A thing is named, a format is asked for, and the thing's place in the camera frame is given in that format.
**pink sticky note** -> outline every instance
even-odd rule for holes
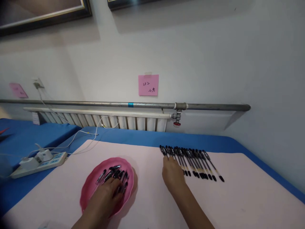
[[[157,96],[159,75],[139,75],[139,95]]]
[[[14,95],[17,96],[18,98],[28,98],[28,96],[26,95],[25,91],[23,90],[20,84],[10,83],[10,88],[12,89]]]

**power strip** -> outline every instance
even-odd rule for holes
[[[60,166],[64,163],[64,161],[67,158],[67,153],[63,152],[63,153],[59,153],[54,155],[54,157],[52,158],[52,160],[46,161],[41,163],[37,168],[32,169],[32,170],[25,170],[23,169],[21,166],[19,166],[18,169],[16,169],[11,175],[10,177],[13,179],[19,178],[19,177],[24,177],[26,175],[30,175],[36,172],[40,172],[46,169],[50,169],[50,168],[54,168],[57,166]]]

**pink mat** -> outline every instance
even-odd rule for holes
[[[93,146],[70,156],[7,212],[4,219],[12,228],[35,229],[45,220],[71,228],[81,216],[79,199],[87,176],[110,157],[126,159],[135,173],[131,197],[108,228],[187,228],[164,185],[159,148],[108,142],[95,142],[89,148]],[[245,155],[209,156],[225,183],[193,175],[186,182],[216,229],[305,227],[305,205]]]

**framed picture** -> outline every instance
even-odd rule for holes
[[[89,0],[0,0],[0,37],[92,16]]]

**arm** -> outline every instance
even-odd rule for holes
[[[183,171],[173,157],[163,158],[163,180],[190,229],[214,229],[184,180]]]
[[[121,185],[122,182],[119,179],[109,178],[99,186],[89,200],[83,215],[72,229],[96,229],[104,225],[116,204],[122,199],[122,193],[113,196],[117,187]]]

